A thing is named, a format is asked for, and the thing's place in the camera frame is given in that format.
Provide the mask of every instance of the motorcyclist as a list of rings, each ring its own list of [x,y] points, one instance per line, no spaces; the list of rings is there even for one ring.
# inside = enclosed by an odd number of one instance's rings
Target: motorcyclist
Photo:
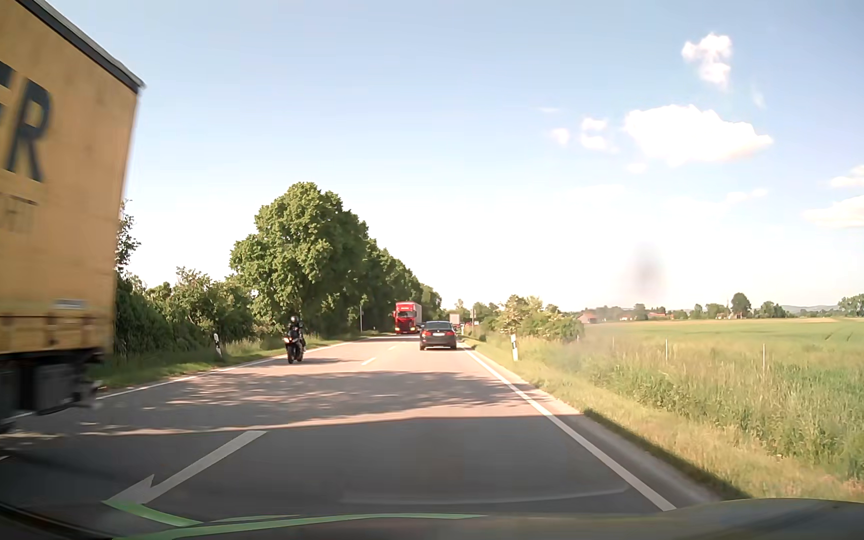
[[[303,325],[303,320],[299,315],[293,315],[289,319],[289,332],[298,332],[298,342],[302,345],[302,351],[306,351],[306,327]]]

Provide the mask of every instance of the house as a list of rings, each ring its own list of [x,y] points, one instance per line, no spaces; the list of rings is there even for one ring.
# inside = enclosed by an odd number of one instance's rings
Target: house
[[[595,316],[595,311],[586,310],[579,315],[579,322],[583,325],[594,325],[599,322],[599,319]]]

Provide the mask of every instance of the yellow truck trailer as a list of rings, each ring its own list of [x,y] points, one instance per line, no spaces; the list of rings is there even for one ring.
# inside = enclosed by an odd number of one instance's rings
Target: yellow truck trailer
[[[142,87],[52,6],[0,0],[0,433],[94,396]]]

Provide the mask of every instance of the red truck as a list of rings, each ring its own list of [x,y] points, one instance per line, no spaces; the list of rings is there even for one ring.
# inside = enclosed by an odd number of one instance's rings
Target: red truck
[[[418,334],[419,325],[423,322],[423,307],[415,301],[397,301],[393,316],[396,334]]]

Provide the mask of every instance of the white arrow road marking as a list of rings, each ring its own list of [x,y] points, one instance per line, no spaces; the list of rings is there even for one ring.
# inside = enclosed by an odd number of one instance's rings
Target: white arrow road marking
[[[138,482],[136,485],[126,488],[122,493],[110,497],[109,500],[145,505],[156,497],[162,496],[166,491],[173,487],[176,487],[177,485],[180,485],[198,475],[198,473],[205,471],[210,466],[222,460],[222,458],[227,457],[231,453],[253,442],[264,434],[265,431],[246,431],[219,448],[213,449],[210,453],[188,467],[185,467],[181,471],[176,472],[168,479],[163,480],[159,485],[152,485],[152,479],[155,474],[150,474],[149,477]]]

